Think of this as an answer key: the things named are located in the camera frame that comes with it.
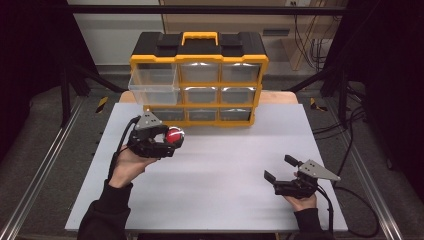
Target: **gray floor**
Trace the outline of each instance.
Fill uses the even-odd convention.
[[[264,90],[284,89],[305,79],[310,73],[310,70],[305,70],[303,74],[281,75],[279,71],[284,71],[281,69],[287,66],[285,59],[274,59],[272,56],[273,54],[271,54],[271,60],[273,60],[271,69],[274,70],[269,71],[264,77]],[[128,79],[127,76],[119,74],[107,77],[110,81],[123,85]],[[113,104],[119,100],[119,94],[92,82],[90,84],[92,84],[90,96],[83,99],[81,112],[67,135],[66,142],[55,159],[48,177],[43,182],[41,191],[29,209],[28,215],[24,218],[25,221],[20,226],[20,239],[46,239],[46,236],[53,236],[52,239],[75,237],[75,233],[65,231],[64,226],[90,166],[93,153],[97,149],[97,143],[101,139],[101,133],[107,124]],[[351,84],[358,91],[363,91],[360,84]],[[321,111],[310,107],[311,97],[314,97],[320,107],[330,107],[328,106],[330,103],[337,102],[335,98],[321,98],[317,91],[319,86],[320,83],[316,83],[297,93],[299,102],[304,105],[312,129],[327,127],[336,122],[331,111]],[[103,111],[96,113],[99,101],[104,96],[108,97],[108,101]],[[73,102],[78,102],[79,99],[72,96]],[[350,109],[355,109],[359,105],[354,97],[349,98],[348,107]],[[1,227],[5,226],[12,216],[59,131],[60,106],[59,88],[53,88],[34,97],[30,116],[20,136],[4,161],[1,162]],[[336,129],[333,132],[316,135],[322,159],[326,167],[333,172],[337,171],[346,151],[342,135],[319,139],[338,131],[339,129]],[[387,168],[386,156],[381,151],[380,143],[370,125],[363,119],[357,120],[353,124],[353,131],[354,145],[372,174],[403,239],[424,239],[423,203],[418,199],[401,172]],[[352,156],[350,156],[341,174],[343,180],[338,186],[346,187],[366,199],[366,192],[352,162]],[[370,210],[346,192],[337,190],[336,194],[349,229],[363,234],[371,233],[376,223]],[[336,233],[336,236],[340,239],[359,238],[350,233]],[[373,239],[386,239],[386,236],[380,230]]]

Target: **black backdrop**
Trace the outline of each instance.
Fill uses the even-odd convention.
[[[66,65],[97,69],[71,13],[46,13],[38,7],[66,0],[0,0],[0,162],[29,114],[33,96],[60,85]],[[71,74],[73,86],[84,78]]]
[[[378,1],[351,2],[371,8]],[[327,63],[366,17],[342,20]],[[424,201],[423,18],[424,1],[380,1],[351,46],[344,69],[348,80],[364,83],[364,105],[388,159]]]

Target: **aluminum rail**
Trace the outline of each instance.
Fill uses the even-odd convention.
[[[344,16],[365,13],[345,7],[267,7],[209,5],[52,5],[39,6],[53,12],[90,14],[232,14],[232,15],[317,15]]]
[[[6,225],[1,230],[1,240],[13,240],[18,235],[19,230],[21,229],[22,224],[24,223],[29,211],[31,210],[32,205],[40,193],[41,188],[47,179],[47,176],[49,175],[49,172],[55,163],[57,156],[59,155],[59,152],[62,149],[84,102],[85,97],[77,97],[72,109],[73,113],[68,121],[68,124],[60,128],[55,140],[50,146],[50,149],[44,157],[43,162],[38,168],[37,173],[28,186],[24,196],[22,197]]]
[[[334,119],[337,121],[338,117],[336,113],[337,107],[336,107],[335,100],[333,99],[331,101],[325,98],[325,101],[327,103],[327,106],[329,106],[329,110],[331,114],[333,115]],[[348,131],[343,131],[342,137],[343,137],[343,143],[345,144],[347,148],[349,145],[351,136],[348,133]],[[365,166],[364,161],[362,160],[361,155],[354,143],[352,143],[350,155],[352,156],[352,163],[353,163],[355,172],[358,175],[359,181],[361,182],[362,187],[364,188],[365,194],[367,195],[371,206],[373,207],[374,211],[377,213],[378,219],[380,221],[381,229],[386,235],[386,238],[390,240],[402,240],[403,237],[399,230],[399,227],[397,226],[396,221],[394,220],[392,214],[390,213],[390,210],[387,207],[387,204],[384,201],[383,196],[378,190],[378,187],[374,179],[372,178],[367,167]]]

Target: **red ball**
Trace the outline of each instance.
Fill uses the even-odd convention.
[[[166,133],[165,139],[169,143],[175,143],[184,137],[184,132],[179,128],[170,128]]]

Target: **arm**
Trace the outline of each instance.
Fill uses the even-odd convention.
[[[299,226],[296,240],[333,240],[334,237],[322,230],[318,218],[317,197],[297,199],[290,196],[284,198],[292,205]]]
[[[125,224],[131,209],[128,207],[132,183],[146,167],[157,161],[142,158],[126,149],[118,156],[110,181],[104,182],[103,192],[90,204],[78,231],[78,239],[126,239]]]

